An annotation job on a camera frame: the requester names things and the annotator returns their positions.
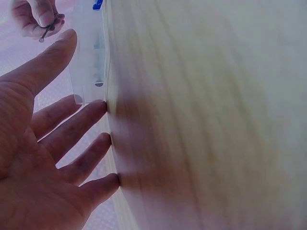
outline finger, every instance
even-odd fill
[[[85,183],[81,187],[82,200],[95,209],[102,202],[109,199],[119,188],[119,178],[115,173]]]
[[[59,13],[58,18],[64,20],[65,19],[65,14],[63,13]]]
[[[64,20],[61,20],[61,23],[60,24],[57,24],[55,25],[55,28],[54,28],[54,31],[49,31],[47,33],[47,35],[45,36],[46,37],[51,37],[52,35],[55,35],[57,34],[63,27],[63,25],[65,24],[65,21]]]
[[[110,146],[110,135],[108,133],[100,134],[77,159],[59,169],[64,180],[71,184],[80,185],[92,173]]]
[[[74,95],[69,95],[33,114],[31,128],[36,138],[41,139],[80,107],[76,105]]]
[[[36,96],[67,67],[76,44],[76,32],[67,30],[42,54],[2,76],[0,82],[17,83]]]
[[[63,22],[62,19],[60,18],[56,19],[54,28],[57,29],[57,31],[60,31],[60,29],[62,28],[62,22]],[[40,38],[44,34],[45,31],[46,31],[46,28],[42,28],[38,24],[35,24],[35,23],[29,23],[22,28],[22,35],[24,37]],[[52,31],[49,30],[49,32],[47,33],[45,37],[49,37],[51,33]]]
[[[57,163],[105,113],[105,102],[92,102],[39,143]]]
[[[54,21],[53,7],[49,0],[28,0],[32,15],[41,27],[47,27]]]

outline fingernail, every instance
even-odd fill
[[[76,32],[73,29],[69,29],[69,30],[63,32],[62,34],[60,34],[60,36],[57,38],[57,41],[69,40],[75,34],[76,34]]]
[[[81,96],[75,94],[75,102],[76,104],[83,104],[83,99]]]
[[[47,11],[38,17],[38,23],[41,27],[47,27],[53,23],[54,15],[52,12]]]

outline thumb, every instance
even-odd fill
[[[32,15],[41,27],[47,27],[54,21],[54,12],[49,0],[28,0]]]

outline light wood surface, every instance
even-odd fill
[[[307,4],[104,7],[122,230],[307,229]]]

